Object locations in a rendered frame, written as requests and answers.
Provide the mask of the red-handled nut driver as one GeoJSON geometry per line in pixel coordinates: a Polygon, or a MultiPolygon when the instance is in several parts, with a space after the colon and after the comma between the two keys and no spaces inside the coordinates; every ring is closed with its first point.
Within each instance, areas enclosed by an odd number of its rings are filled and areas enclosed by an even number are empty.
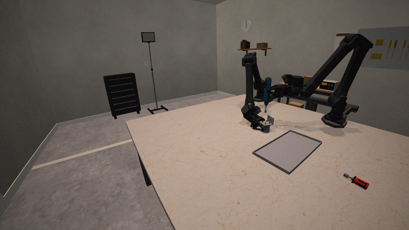
{"type": "Polygon", "coordinates": [[[362,187],[362,188],[364,188],[364,189],[367,189],[368,186],[369,186],[369,183],[367,183],[367,182],[365,182],[365,181],[363,181],[363,180],[357,178],[356,176],[355,176],[354,178],[353,178],[353,177],[349,177],[349,175],[346,174],[346,173],[344,173],[344,176],[347,177],[347,178],[350,178],[350,179],[352,180],[352,183],[355,183],[355,184],[357,184],[358,186],[360,186],[360,187],[362,187]]]}

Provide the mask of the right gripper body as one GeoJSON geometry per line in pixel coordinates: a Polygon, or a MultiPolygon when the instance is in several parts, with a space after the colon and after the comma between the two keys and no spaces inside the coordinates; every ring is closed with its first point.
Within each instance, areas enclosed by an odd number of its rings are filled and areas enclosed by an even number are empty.
{"type": "Polygon", "coordinates": [[[250,121],[250,120],[248,119],[248,121],[252,123],[250,127],[252,127],[252,128],[253,128],[253,126],[254,126],[255,122],[256,122],[256,121],[258,121],[258,122],[259,122],[259,121],[262,121],[262,119],[264,119],[264,118],[259,117],[259,118],[253,119],[252,121],[250,121]]]}

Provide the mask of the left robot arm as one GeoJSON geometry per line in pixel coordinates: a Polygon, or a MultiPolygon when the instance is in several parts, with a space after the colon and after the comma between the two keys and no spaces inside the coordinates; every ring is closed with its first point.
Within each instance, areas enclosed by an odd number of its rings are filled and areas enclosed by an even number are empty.
{"type": "Polygon", "coordinates": [[[330,104],[332,109],[324,116],[324,119],[342,125],[346,120],[343,117],[343,112],[347,106],[348,90],[356,77],[364,57],[372,47],[373,43],[363,35],[347,34],[335,52],[306,84],[303,85],[304,78],[302,76],[291,74],[281,76],[285,84],[288,84],[282,85],[284,92],[291,92],[291,96],[298,96],[300,94],[301,97],[309,98],[340,61],[354,49],[338,88],[328,97],[328,104],[330,104]]]}

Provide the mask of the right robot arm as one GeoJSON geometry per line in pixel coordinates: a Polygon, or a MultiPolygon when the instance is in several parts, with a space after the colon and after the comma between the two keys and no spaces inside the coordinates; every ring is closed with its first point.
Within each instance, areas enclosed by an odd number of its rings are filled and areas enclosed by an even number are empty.
{"type": "Polygon", "coordinates": [[[261,100],[264,99],[265,81],[261,79],[259,74],[258,66],[256,64],[256,52],[246,53],[246,55],[242,58],[242,66],[245,66],[246,69],[246,99],[245,105],[241,109],[241,112],[246,120],[249,119],[252,121],[253,119],[259,118],[257,114],[261,112],[260,107],[255,106],[254,98],[261,100]],[[253,77],[255,80],[253,80],[253,77]],[[253,88],[257,90],[257,96],[254,98],[253,88]]]}

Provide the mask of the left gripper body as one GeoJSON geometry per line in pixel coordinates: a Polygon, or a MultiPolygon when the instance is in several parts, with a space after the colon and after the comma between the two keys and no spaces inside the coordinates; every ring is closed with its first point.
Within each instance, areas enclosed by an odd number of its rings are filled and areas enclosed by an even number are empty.
{"type": "Polygon", "coordinates": [[[281,85],[277,85],[277,86],[279,86],[280,87],[280,89],[279,89],[279,97],[282,97],[283,98],[283,95],[287,95],[287,96],[290,96],[290,93],[291,92],[284,92],[284,87],[283,86],[281,86],[281,85]]]}

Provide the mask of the grey l-shaped metal bracket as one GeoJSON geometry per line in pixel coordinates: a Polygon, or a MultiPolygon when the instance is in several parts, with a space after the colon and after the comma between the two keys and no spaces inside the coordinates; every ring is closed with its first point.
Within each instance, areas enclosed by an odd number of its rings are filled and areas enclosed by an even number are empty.
{"type": "Polygon", "coordinates": [[[268,121],[264,121],[264,122],[260,121],[259,123],[261,123],[263,126],[272,126],[272,125],[274,125],[274,118],[273,117],[267,115],[267,120],[268,121]],[[271,122],[271,123],[269,123],[269,122],[271,122]]]}

